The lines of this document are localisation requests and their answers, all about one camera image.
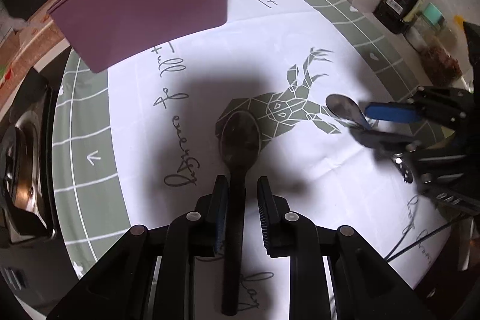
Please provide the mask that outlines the green white tablecloth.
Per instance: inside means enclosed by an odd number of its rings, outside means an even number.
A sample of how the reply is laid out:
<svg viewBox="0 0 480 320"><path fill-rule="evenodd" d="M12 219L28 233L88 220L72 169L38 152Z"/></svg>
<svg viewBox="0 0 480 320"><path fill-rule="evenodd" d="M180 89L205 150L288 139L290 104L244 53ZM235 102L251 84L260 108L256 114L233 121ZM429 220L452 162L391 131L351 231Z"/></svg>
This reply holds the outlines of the green white tablecloth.
<svg viewBox="0 0 480 320"><path fill-rule="evenodd" d="M418 85L384 35L347 0L229 0L218 28L151 46L95 73L71 52L53 131L55 201L78 277L132 226L191 212L219 175L244 190L241 269L278 288L256 201L266 176L292 211L350 225L410 285L439 255L445 220L327 107L401 101Z"/></svg>

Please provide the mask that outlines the yellow lid spice jar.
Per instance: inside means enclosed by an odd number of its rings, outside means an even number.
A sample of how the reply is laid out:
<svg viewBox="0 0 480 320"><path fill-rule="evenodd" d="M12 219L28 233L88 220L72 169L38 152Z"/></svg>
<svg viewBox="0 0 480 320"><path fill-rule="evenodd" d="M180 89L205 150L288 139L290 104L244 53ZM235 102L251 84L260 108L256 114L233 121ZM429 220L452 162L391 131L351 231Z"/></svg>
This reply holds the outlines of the yellow lid spice jar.
<svg viewBox="0 0 480 320"><path fill-rule="evenodd" d="M425 48L421 51L421 65L435 87L445 88L462 76L458 60L452 56L457 46L457 35L441 17L439 22L423 34Z"/></svg>

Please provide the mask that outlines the steel spoon black handle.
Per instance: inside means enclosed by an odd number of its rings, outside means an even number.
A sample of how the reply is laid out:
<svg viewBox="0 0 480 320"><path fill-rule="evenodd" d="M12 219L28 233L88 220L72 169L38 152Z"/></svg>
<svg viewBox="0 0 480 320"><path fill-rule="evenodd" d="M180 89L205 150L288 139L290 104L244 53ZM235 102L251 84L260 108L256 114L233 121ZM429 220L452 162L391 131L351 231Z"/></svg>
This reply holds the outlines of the steel spoon black handle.
<svg viewBox="0 0 480 320"><path fill-rule="evenodd" d="M369 131L373 129L360 107L349 97L341 94L330 94L325 99L325 103L328 109L338 118L353 123L357 128Z"/></svg>

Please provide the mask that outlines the black rice paddle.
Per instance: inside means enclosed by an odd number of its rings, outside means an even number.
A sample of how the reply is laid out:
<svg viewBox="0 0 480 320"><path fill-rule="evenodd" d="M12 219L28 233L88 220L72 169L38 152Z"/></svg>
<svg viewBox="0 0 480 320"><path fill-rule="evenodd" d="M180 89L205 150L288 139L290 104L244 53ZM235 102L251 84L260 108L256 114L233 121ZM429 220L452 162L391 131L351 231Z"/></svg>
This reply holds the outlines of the black rice paddle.
<svg viewBox="0 0 480 320"><path fill-rule="evenodd" d="M221 312L238 312L242 241L246 203L247 171L260 153L260 130L247 110L237 110L227 119L220 135L220 156L229 170L227 212L224 232L224 270Z"/></svg>

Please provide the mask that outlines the black gas stove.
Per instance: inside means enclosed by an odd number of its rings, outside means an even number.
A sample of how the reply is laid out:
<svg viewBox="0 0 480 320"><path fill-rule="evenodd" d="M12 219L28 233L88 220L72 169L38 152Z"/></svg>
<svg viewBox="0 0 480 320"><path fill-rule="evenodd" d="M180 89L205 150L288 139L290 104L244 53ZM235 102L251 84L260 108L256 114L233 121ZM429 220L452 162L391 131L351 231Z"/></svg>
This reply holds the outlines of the black gas stove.
<svg viewBox="0 0 480 320"><path fill-rule="evenodd" d="M1 247L48 241L59 231L52 136L54 90L31 68L10 106L1 137Z"/></svg>

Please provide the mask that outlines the teal lid glass jar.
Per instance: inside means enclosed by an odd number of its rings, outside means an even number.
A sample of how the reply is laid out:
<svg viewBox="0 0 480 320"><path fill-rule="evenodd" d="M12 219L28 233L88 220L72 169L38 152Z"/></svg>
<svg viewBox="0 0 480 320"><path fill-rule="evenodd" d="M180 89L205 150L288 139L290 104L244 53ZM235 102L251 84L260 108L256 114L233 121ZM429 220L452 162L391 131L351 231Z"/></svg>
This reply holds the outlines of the teal lid glass jar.
<svg viewBox="0 0 480 320"><path fill-rule="evenodd" d="M442 11L430 2L423 11L417 14L404 37L417 53L421 53L433 45L434 39L442 30L444 22L445 18Z"/></svg>

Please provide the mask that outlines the purple utensil bin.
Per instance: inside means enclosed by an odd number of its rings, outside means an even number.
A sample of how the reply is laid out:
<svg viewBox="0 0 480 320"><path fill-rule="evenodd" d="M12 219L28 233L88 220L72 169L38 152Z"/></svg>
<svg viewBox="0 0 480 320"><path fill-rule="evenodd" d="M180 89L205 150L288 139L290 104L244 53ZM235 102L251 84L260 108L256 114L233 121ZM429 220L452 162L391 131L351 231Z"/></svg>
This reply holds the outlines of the purple utensil bin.
<svg viewBox="0 0 480 320"><path fill-rule="evenodd" d="M58 0L48 13L99 73L155 45L222 26L228 0Z"/></svg>

